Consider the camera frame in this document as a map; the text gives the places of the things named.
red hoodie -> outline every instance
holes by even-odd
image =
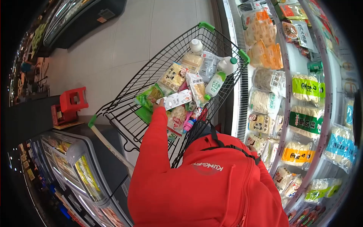
[[[157,108],[145,132],[131,179],[128,208],[136,227],[287,227],[280,195],[264,164],[218,144],[195,140],[183,163],[171,169],[165,108]],[[251,154],[237,138],[218,134],[225,145]]]

green bottle cap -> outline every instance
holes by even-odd
[[[230,59],[230,62],[231,62],[232,64],[237,64],[237,58],[232,57],[232,58]]]
[[[205,94],[205,95],[204,95],[204,98],[205,98],[205,100],[207,100],[207,101],[209,101],[209,99],[211,99],[211,97],[210,97],[209,95],[207,95],[207,94]]]

shopping cart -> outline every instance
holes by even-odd
[[[140,145],[148,124],[144,122],[135,112],[141,108],[134,102],[134,98],[154,84],[160,76],[172,65],[173,62],[180,62],[183,55],[190,50],[189,42],[197,38],[201,40],[204,50],[212,52],[218,56],[231,56],[238,60],[239,68],[233,74],[227,76],[218,95],[213,97],[204,107],[204,111],[193,128],[182,138],[176,138],[175,141],[168,141],[168,149],[172,151],[171,157],[178,152],[171,167],[176,168],[183,156],[185,149],[194,141],[206,125],[217,113],[227,96],[233,90],[234,85],[239,80],[243,70],[250,62],[249,57],[243,50],[237,48],[227,37],[218,32],[212,25],[206,22],[200,22],[198,25],[189,29],[174,41],[169,43],[164,49],[157,53],[140,71],[128,82],[117,97],[102,106],[93,116],[88,126],[100,138],[100,140],[109,148],[132,171],[134,166],[128,162],[97,130],[94,125],[96,118],[100,115],[105,116],[110,123],[117,128],[121,136],[126,140],[123,144],[125,151],[140,151]]]

tiled floor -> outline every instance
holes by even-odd
[[[70,49],[54,51],[47,72],[50,94],[86,86],[89,108],[78,114],[93,115],[150,58],[200,21],[215,24],[211,0],[128,0],[121,16]],[[137,154],[132,156],[136,162]]]

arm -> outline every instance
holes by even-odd
[[[155,108],[149,128],[142,139],[139,157],[132,176],[134,181],[143,181],[153,174],[164,173],[170,169],[166,134],[167,121],[164,106]]]

